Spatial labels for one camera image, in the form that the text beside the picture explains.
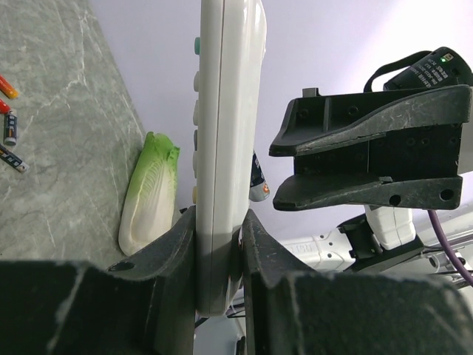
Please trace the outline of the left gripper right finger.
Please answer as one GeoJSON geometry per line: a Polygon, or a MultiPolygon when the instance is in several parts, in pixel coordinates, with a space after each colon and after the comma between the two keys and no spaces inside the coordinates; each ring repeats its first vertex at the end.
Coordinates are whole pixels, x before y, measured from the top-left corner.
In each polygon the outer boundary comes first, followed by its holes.
{"type": "Polygon", "coordinates": [[[249,354],[470,354],[462,295],[421,274],[317,272],[265,230],[242,224],[249,354]]]}

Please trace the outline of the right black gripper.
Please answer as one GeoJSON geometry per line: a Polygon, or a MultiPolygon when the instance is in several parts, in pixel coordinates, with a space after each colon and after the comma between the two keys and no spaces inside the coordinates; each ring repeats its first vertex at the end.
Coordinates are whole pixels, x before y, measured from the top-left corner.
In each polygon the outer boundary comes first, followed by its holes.
{"type": "Polygon", "coordinates": [[[299,156],[297,175],[278,188],[273,207],[456,209],[463,187],[455,177],[461,124],[471,108],[467,85],[295,98],[269,154],[299,156]]]}

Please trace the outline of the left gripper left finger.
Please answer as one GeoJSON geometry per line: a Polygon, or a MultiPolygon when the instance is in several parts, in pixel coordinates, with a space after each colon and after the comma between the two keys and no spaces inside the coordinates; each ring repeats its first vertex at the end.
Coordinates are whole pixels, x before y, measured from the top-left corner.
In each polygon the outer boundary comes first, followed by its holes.
{"type": "Polygon", "coordinates": [[[84,261],[1,263],[3,354],[191,354],[194,227],[171,230],[107,270],[84,261]]]}

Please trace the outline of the white remote control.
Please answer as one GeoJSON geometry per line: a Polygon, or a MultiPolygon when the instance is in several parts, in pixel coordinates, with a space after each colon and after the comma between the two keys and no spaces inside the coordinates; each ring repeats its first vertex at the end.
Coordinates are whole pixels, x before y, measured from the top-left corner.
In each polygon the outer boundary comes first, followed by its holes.
{"type": "Polygon", "coordinates": [[[267,21],[260,1],[203,1],[194,50],[196,309],[224,314],[238,289],[267,21]]]}

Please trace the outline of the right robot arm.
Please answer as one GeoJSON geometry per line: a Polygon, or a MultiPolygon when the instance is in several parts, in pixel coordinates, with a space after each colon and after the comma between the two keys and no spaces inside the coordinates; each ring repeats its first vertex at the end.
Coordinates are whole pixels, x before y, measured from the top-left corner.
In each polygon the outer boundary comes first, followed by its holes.
{"type": "Polygon", "coordinates": [[[421,254],[416,209],[460,205],[462,174],[472,169],[466,126],[472,69],[454,50],[420,51],[386,64],[380,92],[304,94],[291,100],[273,157],[291,157],[276,210],[361,205],[364,213],[332,231],[287,243],[318,271],[383,271],[421,254]]]}

